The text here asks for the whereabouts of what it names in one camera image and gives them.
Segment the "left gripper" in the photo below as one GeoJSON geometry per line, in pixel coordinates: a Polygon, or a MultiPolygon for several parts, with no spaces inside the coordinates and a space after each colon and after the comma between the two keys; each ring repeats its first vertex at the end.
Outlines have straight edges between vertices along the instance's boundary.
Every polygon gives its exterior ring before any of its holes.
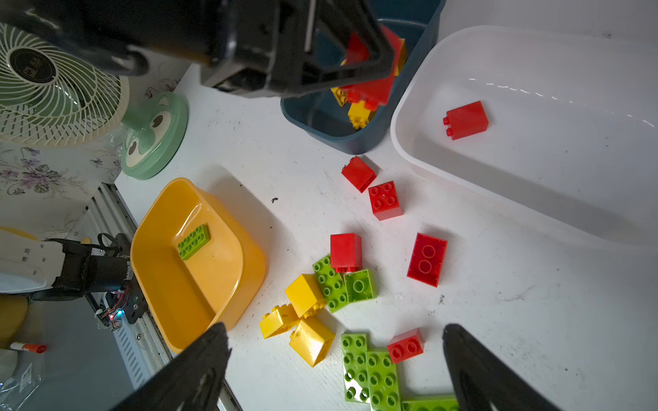
{"type": "Polygon", "coordinates": [[[200,82],[246,98],[382,80],[394,51],[368,1],[222,1],[200,82]]]}

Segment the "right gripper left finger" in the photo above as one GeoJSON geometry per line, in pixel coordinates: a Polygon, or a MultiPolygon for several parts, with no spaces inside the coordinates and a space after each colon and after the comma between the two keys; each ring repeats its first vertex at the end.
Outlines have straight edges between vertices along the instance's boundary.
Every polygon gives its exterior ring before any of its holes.
{"type": "Polygon", "coordinates": [[[226,327],[212,325],[116,410],[215,410],[231,356],[226,327]]]}

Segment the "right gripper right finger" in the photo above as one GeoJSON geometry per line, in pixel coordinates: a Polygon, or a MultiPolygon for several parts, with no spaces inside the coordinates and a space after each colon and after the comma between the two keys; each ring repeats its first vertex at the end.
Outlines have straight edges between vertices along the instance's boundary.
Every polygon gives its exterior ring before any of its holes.
{"type": "Polygon", "coordinates": [[[452,386],[461,410],[559,409],[462,325],[446,325],[442,339],[452,386]]]}

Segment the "yellow arched lego brick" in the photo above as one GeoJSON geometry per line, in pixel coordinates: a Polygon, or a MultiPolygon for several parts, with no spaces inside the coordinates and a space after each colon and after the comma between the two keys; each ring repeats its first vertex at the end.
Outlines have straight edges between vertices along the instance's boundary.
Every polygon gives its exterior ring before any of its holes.
{"type": "Polygon", "coordinates": [[[343,107],[348,102],[347,95],[340,87],[334,87],[331,91],[340,107],[343,107]]]}

